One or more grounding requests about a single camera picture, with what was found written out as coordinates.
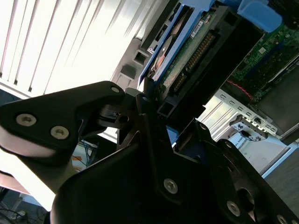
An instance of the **screw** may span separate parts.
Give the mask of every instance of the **screw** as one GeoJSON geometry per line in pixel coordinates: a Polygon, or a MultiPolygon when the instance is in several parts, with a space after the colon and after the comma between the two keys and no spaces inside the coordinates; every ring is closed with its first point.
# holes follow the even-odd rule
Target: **screw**
{"type": "Polygon", "coordinates": [[[277,215],[277,219],[279,220],[279,222],[281,224],[287,224],[287,221],[285,220],[285,218],[282,215],[277,215]]]}
{"type": "Polygon", "coordinates": [[[117,89],[116,87],[111,87],[111,89],[112,89],[112,91],[114,91],[114,92],[120,92],[120,90],[119,89],[117,89]]]}
{"type": "Polygon", "coordinates": [[[29,127],[36,123],[36,118],[31,114],[23,113],[17,116],[16,122],[19,125],[29,127]]]}
{"type": "Polygon", "coordinates": [[[226,141],[225,144],[227,145],[227,147],[232,148],[230,141],[226,141]]]}
{"type": "Polygon", "coordinates": [[[228,206],[228,209],[230,210],[231,213],[233,213],[235,216],[239,217],[240,216],[240,209],[238,208],[238,206],[232,202],[232,201],[228,201],[226,203],[226,205],[228,206]]]}
{"type": "Polygon", "coordinates": [[[199,126],[200,126],[202,129],[206,130],[206,127],[205,127],[202,123],[200,123],[199,126]]]}
{"type": "Polygon", "coordinates": [[[55,126],[51,129],[51,135],[59,140],[66,139],[69,136],[69,130],[62,126],[55,126]]]}
{"type": "Polygon", "coordinates": [[[147,99],[146,97],[142,97],[142,99],[143,99],[144,101],[149,102],[149,99],[147,99]]]}
{"type": "Polygon", "coordinates": [[[164,187],[171,194],[176,194],[178,192],[178,186],[172,179],[166,178],[164,180],[164,187]]]}

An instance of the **label sticker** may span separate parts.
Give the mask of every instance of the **label sticker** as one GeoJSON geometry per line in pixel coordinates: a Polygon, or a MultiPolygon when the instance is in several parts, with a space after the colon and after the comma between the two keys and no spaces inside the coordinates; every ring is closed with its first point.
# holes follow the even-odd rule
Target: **label sticker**
{"type": "Polygon", "coordinates": [[[197,32],[200,30],[200,28],[202,27],[202,25],[204,24],[204,22],[201,20],[199,21],[199,23],[197,24],[197,26],[195,27],[195,29],[193,30],[193,32],[191,33],[191,37],[194,38],[195,35],[197,34],[197,32]]]}

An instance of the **circuit board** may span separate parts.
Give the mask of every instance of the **circuit board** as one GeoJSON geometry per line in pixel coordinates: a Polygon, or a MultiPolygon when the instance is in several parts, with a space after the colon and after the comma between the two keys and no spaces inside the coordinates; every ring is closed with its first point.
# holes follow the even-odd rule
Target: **circuit board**
{"type": "MultiPolygon", "coordinates": [[[[258,102],[271,89],[269,83],[277,73],[298,54],[299,31],[282,24],[261,38],[235,69],[230,79],[251,94],[254,102],[258,102]]],[[[275,84],[278,83],[277,80],[281,80],[281,77],[276,79],[275,84]]]]}
{"type": "Polygon", "coordinates": [[[171,86],[176,78],[181,74],[182,69],[186,66],[188,61],[192,59],[197,47],[205,39],[210,24],[214,20],[214,12],[208,12],[199,21],[198,25],[194,28],[190,37],[187,39],[182,49],[175,57],[170,67],[167,69],[165,75],[162,77],[159,84],[154,89],[155,96],[161,96],[166,89],[171,86]]]}

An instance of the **red wire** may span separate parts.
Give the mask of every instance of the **red wire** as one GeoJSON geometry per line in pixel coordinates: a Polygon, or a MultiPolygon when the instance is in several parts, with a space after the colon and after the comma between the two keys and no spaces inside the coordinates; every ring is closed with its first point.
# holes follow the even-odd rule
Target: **red wire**
{"type": "Polygon", "coordinates": [[[238,87],[240,90],[242,90],[250,99],[252,99],[252,96],[251,96],[251,94],[250,93],[248,93],[247,91],[246,91],[246,89],[244,89],[243,87],[241,87],[241,86],[239,86],[238,84],[236,84],[236,83],[234,83],[233,81],[230,81],[230,80],[228,80],[227,81],[228,83],[231,83],[232,85],[234,85],[234,86],[236,86],[236,87],[238,87]]]}

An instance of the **motherboard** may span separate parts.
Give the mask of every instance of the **motherboard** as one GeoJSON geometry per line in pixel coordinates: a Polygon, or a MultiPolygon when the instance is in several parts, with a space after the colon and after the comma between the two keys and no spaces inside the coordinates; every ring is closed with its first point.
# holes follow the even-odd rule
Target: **motherboard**
{"type": "Polygon", "coordinates": [[[298,60],[299,31],[282,24],[272,33],[264,34],[224,88],[234,92],[237,87],[248,96],[250,103],[257,103],[298,66],[298,60]]]}

